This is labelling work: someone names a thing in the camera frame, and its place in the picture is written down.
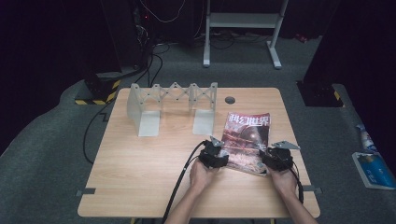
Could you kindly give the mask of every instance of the white metal stand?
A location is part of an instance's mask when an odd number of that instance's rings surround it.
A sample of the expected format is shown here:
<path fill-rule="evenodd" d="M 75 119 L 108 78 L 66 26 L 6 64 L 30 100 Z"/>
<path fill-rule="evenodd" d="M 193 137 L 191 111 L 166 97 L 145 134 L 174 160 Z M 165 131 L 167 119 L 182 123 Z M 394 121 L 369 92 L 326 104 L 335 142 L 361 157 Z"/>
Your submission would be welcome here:
<path fill-rule="evenodd" d="M 213 82 L 206 90 L 199 88 L 195 83 L 188 88 L 182 88 L 174 82 L 169 88 L 163 88 L 155 84 L 151 89 L 141 89 L 136 83 L 132 83 L 128 96 L 127 115 L 134 121 L 138 136 L 157 136 L 160 131 L 160 118 L 163 111 L 164 98 L 178 101 L 184 96 L 189 98 L 189 110 L 195 111 L 192 133 L 213 134 L 215 123 L 216 100 L 218 83 Z M 198 109 L 198 102 L 207 100 L 209 109 Z M 147 109 L 150 103 L 155 105 Z"/>
<path fill-rule="evenodd" d="M 282 68 L 275 50 L 275 44 L 279 30 L 285 17 L 286 7 L 289 0 L 283 0 L 279 13 L 211 13 L 210 0 L 207 0 L 204 67 L 210 66 L 210 28 L 211 27 L 241 27 L 241 28 L 273 28 L 274 33 L 267 46 L 271 54 L 275 69 Z"/>

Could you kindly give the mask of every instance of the white metal rack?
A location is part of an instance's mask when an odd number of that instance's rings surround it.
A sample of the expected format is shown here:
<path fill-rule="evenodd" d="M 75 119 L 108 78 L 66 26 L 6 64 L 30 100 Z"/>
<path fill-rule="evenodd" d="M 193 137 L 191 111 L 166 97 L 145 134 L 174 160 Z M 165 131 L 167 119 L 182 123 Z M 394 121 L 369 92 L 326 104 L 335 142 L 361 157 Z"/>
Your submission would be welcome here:
<path fill-rule="evenodd" d="M 280 26 L 285 17 L 286 7 L 289 0 L 283 0 L 279 13 L 212 13 L 210 12 L 210 0 L 207 0 L 204 67 L 210 66 L 210 28 L 211 27 L 241 27 L 241 28 L 272 28 L 274 29 L 272 40 L 267 41 L 267 47 L 275 69 L 282 68 L 275 50 Z"/>

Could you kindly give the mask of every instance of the magazine title text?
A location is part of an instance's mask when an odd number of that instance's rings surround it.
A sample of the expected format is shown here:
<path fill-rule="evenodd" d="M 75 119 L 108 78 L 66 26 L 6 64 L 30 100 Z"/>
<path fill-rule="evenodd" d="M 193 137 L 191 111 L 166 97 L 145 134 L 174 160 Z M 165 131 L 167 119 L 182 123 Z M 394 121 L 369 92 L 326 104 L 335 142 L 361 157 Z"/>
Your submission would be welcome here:
<path fill-rule="evenodd" d="M 236 114 L 231 114 L 229 117 L 229 121 L 236 122 L 242 125 L 249 125 L 249 126 L 268 126 L 269 125 L 269 117 L 246 117 L 246 116 L 239 116 Z"/>

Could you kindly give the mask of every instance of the rack leg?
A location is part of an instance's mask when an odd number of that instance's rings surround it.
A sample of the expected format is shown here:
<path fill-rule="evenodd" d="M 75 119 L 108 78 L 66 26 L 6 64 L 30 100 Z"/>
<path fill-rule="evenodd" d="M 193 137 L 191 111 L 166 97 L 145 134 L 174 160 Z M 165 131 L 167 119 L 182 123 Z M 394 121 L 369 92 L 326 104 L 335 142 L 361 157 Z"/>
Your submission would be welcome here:
<path fill-rule="evenodd" d="M 282 68 L 282 64 L 280 63 L 279 57 L 277 57 L 277 53 L 275 50 L 275 44 L 277 41 L 277 36 L 279 35 L 279 30 L 282 25 L 283 18 L 285 17 L 285 11 L 286 11 L 286 7 L 288 6 L 288 2 L 289 2 L 289 0 L 283 1 L 282 7 L 279 12 L 279 16 L 276 21 L 276 27 L 274 30 L 273 38 L 271 41 L 267 41 L 267 46 L 268 46 L 268 49 L 270 50 L 271 58 L 273 60 L 275 69 Z"/>
<path fill-rule="evenodd" d="M 204 48 L 204 67 L 210 66 L 210 0 L 207 0 L 206 9 L 206 29 L 205 29 L 205 48 Z"/>

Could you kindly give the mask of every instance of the black cable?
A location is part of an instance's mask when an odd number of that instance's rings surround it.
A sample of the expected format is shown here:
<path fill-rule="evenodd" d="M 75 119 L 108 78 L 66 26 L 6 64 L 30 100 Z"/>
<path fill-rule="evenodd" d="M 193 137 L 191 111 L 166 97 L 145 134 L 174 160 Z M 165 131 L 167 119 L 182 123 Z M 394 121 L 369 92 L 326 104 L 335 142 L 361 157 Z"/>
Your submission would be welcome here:
<path fill-rule="evenodd" d="M 289 167 L 283 160 L 282 158 L 280 158 L 280 156 L 276 153 L 277 158 L 283 163 L 283 165 L 285 165 L 286 167 L 288 167 L 288 169 L 291 171 L 291 173 L 294 175 L 294 178 L 297 181 L 297 187 L 298 187 L 298 200 L 300 201 L 300 203 L 304 203 L 304 189 L 303 189 L 303 185 L 301 184 L 300 181 L 300 172 L 298 171 L 298 167 L 296 165 L 295 162 L 293 162 L 294 166 L 297 169 L 297 174 L 293 171 L 292 166 Z"/>
<path fill-rule="evenodd" d="M 235 37 L 233 36 L 233 33 L 229 32 L 223 32 L 220 33 L 219 35 L 215 35 L 215 38 L 218 41 L 234 41 Z"/>
<path fill-rule="evenodd" d="M 225 42 L 225 41 L 231 41 L 231 44 L 230 44 L 229 46 L 227 46 L 227 47 L 220 48 L 220 47 L 217 47 L 217 46 L 213 45 L 213 44 L 212 44 L 212 41 L 211 41 L 211 42 L 210 42 L 210 46 L 213 47 L 214 49 L 228 49 L 228 48 L 230 48 L 230 47 L 235 43 L 235 38 L 234 38 L 232 35 L 229 35 L 230 38 L 227 38 L 227 39 L 221 39 L 221 37 L 224 37 L 224 35 L 221 35 L 220 37 L 217 37 L 216 39 L 217 39 L 218 41 L 223 41 L 223 42 Z"/>
<path fill-rule="evenodd" d="M 139 68 L 136 71 L 127 73 L 127 74 L 119 76 L 119 77 L 100 77 L 99 79 L 101 81 L 116 81 L 116 80 L 124 79 L 126 77 L 133 77 L 133 76 L 138 75 L 139 73 L 143 72 L 145 70 L 145 68 L 146 68 L 145 66 L 142 66 L 141 68 Z"/>
<path fill-rule="evenodd" d="M 148 69 L 148 87 L 149 87 L 149 69 Z"/>
<path fill-rule="evenodd" d="M 160 65 L 160 68 L 158 68 L 157 72 L 155 73 L 154 77 L 152 78 L 151 82 L 149 83 L 150 87 L 152 87 L 152 85 L 154 84 L 154 79 L 158 76 L 158 74 L 160 73 L 160 70 L 163 68 L 163 59 L 160 56 L 158 56 L 157 54 L 152 54 L 152 56 L 155 56 L 158 59 L 160 59 L 161 65 Z"/>
<path fill-rule="evenodd" d="M 199 34 L 201 31 L 201 26 L 202 26 L 202 21 L 204 20 L 204 14 L 205 14 L 205 0 L 202 0 L 202 12 L 201 12 L 201 19 L 199 21 L 199 26 L 197 29 L 197 32 L 195 32 L 194 38 Z"/>
<path fill-rule="evenodd" d="M 174 188 L 174 190 L 173 190 L 173 192 L 172 192 L 171 198 L 169 199 L 169 203 L 168 203 L 168 205 L 166 206 L 165 214 L 163 214 L 163 222 L 162 222 L 162 224 L 165 223 L 166 219 L 168 218 L 169 211 L 170 211 L 171 206 L 172 206 L 172 202 L 173 202 L 173 200 L 175 199 L 175 196 L 176 196 L 178 187 L 180 186 L 181 180 L 183 179 L 183 176 L 184 176 L 184 174 L 186 173 L 187 168 L 189 167 L 190 163 L 191 163 L 193 160 L 195 160 L 195 159 L 197 158 L 197 157 L 194 157 L 194 159 L 191 159 L 191 157 L 194 155 L 195 151 L 196 151 L 201 145 L 205 145 L 205 146 L 206 146 L 207 142 L 208 142 L 208 141 L 205 140 L 205 141 L 201 142 L 200 144 L 198 144 L 198 146 L 196 146 L 195 149 L 194 149 L 194 150 L 192 151 L 192 153 L 190 154 L 189 159 L 186 161 L 186 164 L 184 165 L 183 170 L 181 171 L 181 174 L 180 174 L 180 176 L 178 177 L 178 180 L 177 180 L 176 185 L 175 185 L 175 188 Z"/>
<path fill-rule="evenodd" d="M 93 123 L 93 120 L 94 120 L 99 114 L 101 114 L 103 110 L 105 110 L 109 105 L 111 105 L 114 101 L 115 101 L 115 98 L 114 98 L 111 102 L 107 103 L 102 109 L 100 109 L 100 110 L 93 116 L 93 118 L 91 119 L 91 121 L 90 121 L 90 123 L 88 124 L 87 128 L 85 129 L 84 137 L 83 137 L 83 140 L 82 140 L 82 152 L 84 153 L 85 160 L 86 160 L 87 162 L 89 162 L 90 164 L 93 164 L 93 161 L 91 161 L 90 158 L 88 158 L 87 151 L 86 151 L 86 148 L 85 148 L 85 142 L 86 142 L 86 140 L 87 140 L 87 133 L 88 133 L 88 130 L 90 129 L 90 126 L 91 126 L 91 124 Z"/>
<path fill-rule="evenodd" d="M 265 40 L 267 40 L 270 37 L 269 35 L 267 35 L 266 37 L 264 37 L 264 35 L 257 35 L 257 36 L 249 36 L 249 37 L 254 37 L 251 40 L 238 40 L 238 38 L 244 38 L 246 36 L 247 35 L 240 35 L 240 36 L 235 37 L 235 43 L 256 44 L 256 43 L 260 43 L 262 41 L 265 41 Z"/>
<path fill-rule="evenodd" d="M 144 3 L 142 2 L 142 0 L 140 0 L 140 4 L 142 5 L 142 7 L 144 7 L 152 16 L 154 16 L 155 19 L 157 19 L 157 20 L 160 21 L 160 22 L 164 22 L 164 23 L 166 23 L 166 22 L 171 22 L 171 21 L 175 21 L 175 20 L 179 17 L 180 11 L 181 11 L 181 9 L 184 7 L 185 3 L 186 3 L 186 0 L 183 0 L 183 2 L 182 2 L 182 4 L 181 4 L 180 8 L 179 8 L 178 11 L 177 11 L 177 15 L 176 15 L 173 19 L 164 21 L 164 20 L 160 19 L 157 15 L 155 15 L 155 14 L 147 7 L 147 4 L 144 4 Z"/>
<path fill-rule="evenodd" d="M 151 60 L 150 60 L 148 66 L 147 66 L 147 68 L 146 68 L 146 72 L 144 72 L 134 83 L 137 83 L 137 82 L 149 71 L 149 69 L 150 69 L 150 67 L 151 67 L 151 65 L 152 65 L 152 60 L 153 60 L 153 57 L 152 57 L 152 55 L 151 55 Z"/>
<path fill-rule="evenodd" d="M 154 50 L 153 50 L 153 54 L 163 54 L 163 53 L 165 53 L 166 51 L 168 51 L 171 48 L 171 46 L 168 43 L 158 44 L 158 45 L 154 46 L 154 48 L 157 48 L 159 46 L 166 46 L 168 48 L 166 50 L 163 50 L 163 51 L 160 51 L 160 52 L 154 52 Z"/>

